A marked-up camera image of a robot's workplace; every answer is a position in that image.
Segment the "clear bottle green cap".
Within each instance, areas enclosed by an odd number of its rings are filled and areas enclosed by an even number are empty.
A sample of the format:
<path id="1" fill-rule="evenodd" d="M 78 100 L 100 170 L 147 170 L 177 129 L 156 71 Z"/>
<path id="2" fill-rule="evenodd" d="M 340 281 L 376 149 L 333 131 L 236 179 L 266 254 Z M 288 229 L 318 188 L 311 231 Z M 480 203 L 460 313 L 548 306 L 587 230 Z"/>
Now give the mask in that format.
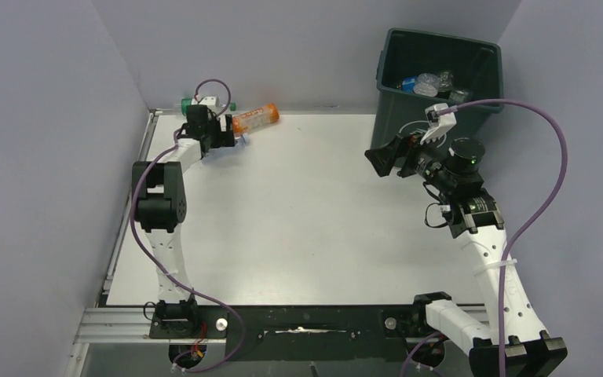
<path id="1" fill-rule="evenodd" d="M 181 102 L 177 105 L 177 107 L 180 109 L 181 113 L 183 115 L 185 115 L 187 107 L 190 105 L 197 105 L 197 101 L 198 100 L 195 98 L 190 98 L 190 97 L 183 98 L 181 100 Z M 221 110 L 219 111 L 219 113 L 234 112 L 235 110 L 236 110 L 236 104 L 234 102 L 230 102 L 229 104 L 224 104 L 221 102 Z"/>

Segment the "orange drink bottle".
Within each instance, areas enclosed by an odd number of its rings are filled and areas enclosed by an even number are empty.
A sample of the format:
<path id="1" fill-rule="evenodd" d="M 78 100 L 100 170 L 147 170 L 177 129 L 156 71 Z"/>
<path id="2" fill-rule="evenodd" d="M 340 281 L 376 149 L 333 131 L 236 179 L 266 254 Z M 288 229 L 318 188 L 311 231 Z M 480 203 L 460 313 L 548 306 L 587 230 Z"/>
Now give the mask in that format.
<path id="1" fill-rule="evenodd" d="M 279 119 L 278 108 L 273 103 L 270 103 L 260 108 L 234 115 L 232 117 L 232 128 L 237 135 L 248 134 L 259 127 L 277 123 Z"/>

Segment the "clear bottle blue white label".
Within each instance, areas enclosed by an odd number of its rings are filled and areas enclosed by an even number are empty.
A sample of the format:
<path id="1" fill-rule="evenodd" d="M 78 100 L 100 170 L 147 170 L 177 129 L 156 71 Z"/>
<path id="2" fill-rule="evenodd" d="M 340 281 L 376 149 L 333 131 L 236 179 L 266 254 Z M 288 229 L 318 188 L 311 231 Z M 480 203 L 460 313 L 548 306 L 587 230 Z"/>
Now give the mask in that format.
<path id="1" fill-rule="evenodd" d="M 415 93 L 417 81 L 417 76 L 406 77 L 400 81 L 400 83 L 398 84 L 398 89 L 406 93 Z"/>

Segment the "clear bottle blue cap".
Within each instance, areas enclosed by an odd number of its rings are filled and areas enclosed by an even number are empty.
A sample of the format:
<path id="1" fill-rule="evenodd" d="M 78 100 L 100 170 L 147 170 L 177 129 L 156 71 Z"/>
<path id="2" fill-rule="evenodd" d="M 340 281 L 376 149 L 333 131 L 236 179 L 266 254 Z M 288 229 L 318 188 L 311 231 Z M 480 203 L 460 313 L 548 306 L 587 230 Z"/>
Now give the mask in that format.
<path id="1" fill-rule="evenodd" d="M 248 134 L 240 134 L 237 136 L 225 137 L 222 142 L 223 148 L 245 148 L 250 144 L 250 136 Z"/>

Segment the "bottle red blue label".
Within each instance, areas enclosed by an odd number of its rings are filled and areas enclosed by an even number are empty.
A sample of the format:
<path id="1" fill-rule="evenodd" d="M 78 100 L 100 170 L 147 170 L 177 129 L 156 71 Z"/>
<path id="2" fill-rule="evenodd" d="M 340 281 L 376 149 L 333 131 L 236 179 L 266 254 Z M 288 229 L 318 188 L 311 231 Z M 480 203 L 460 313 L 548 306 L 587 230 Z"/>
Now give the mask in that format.
<path id="1" fill-rule="evenodd" d="M 426 97 L 435 97 L 439 93 L 439 89 L 440 77 L 438 75 L 422 73 L 415 79 L 413 93 Z"/>

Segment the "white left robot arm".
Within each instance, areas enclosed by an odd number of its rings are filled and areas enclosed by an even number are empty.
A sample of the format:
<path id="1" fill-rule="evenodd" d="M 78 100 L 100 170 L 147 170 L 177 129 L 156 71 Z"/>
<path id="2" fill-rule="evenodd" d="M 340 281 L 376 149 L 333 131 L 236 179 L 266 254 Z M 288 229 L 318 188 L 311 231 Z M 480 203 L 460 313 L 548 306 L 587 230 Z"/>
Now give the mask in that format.
<path id="1" fill-rule="evenodd" d="M 196 328 L 201 319 L 181 245 L 181 226 L 188 212 L 184 173 L 210 151 L 233 147 L 236 140 L 231 115 L 190 104 L 185 116 L 169 148 L 151 161 L 133 164 L 130 226 L 138 246 L 156 267 L 154 323 L 185 322 Z"/>

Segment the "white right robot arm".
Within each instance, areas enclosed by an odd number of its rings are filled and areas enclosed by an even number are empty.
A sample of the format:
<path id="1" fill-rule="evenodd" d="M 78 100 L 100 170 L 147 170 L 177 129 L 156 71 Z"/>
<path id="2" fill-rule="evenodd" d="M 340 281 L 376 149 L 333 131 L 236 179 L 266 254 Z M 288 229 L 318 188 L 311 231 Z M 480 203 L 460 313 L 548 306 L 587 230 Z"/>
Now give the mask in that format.
<path id="1" fill-rule="evenodd" d="M 535 313 L 515 259 L 504 255 L 503 216 L 478 171 L 484 154 L 484 146 L 472 138 L 457 138 L 442 153 L 422 143 L 419 132 L 396 136 L 364 153 L 380 177 L 401 160 L 397 176 L 422 179 L 466 258 L 488 316 L 488 323 L 481 323 L 444 292 L 416 295 L 410 314 L 413 330 L 420 335 L 440 332 L 467 356 L 474 376 L 548 376 L 568 350 L 564 339 L 551 336 Z"/>

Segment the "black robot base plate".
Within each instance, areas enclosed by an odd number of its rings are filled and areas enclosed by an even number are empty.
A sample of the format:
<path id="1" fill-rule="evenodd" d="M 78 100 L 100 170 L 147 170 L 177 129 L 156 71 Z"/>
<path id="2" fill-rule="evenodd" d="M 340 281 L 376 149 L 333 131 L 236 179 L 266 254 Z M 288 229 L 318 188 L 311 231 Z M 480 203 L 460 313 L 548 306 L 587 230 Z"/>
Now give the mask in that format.
<path id="1" fill-rule="evenodd" d="M 432 333 L 409 305 L 200 306 L 201 322 L 154 323 L 149 337 L 170 342 L 182 366 L 220 361 L 402 361 Z"/>

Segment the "aluminium table frame rail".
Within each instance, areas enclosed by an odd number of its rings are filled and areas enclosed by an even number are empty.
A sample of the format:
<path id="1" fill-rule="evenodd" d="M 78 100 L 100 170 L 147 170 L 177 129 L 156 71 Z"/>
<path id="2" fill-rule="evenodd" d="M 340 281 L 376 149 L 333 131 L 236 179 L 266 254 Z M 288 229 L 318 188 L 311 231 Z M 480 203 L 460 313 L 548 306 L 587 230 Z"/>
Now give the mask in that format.
<path id="1" fill-rule="evenodd" d="M 533 314 L 444 292 L 408 305 L 90 308 L 67 374 L 548 376 L 568 352 Z"/>

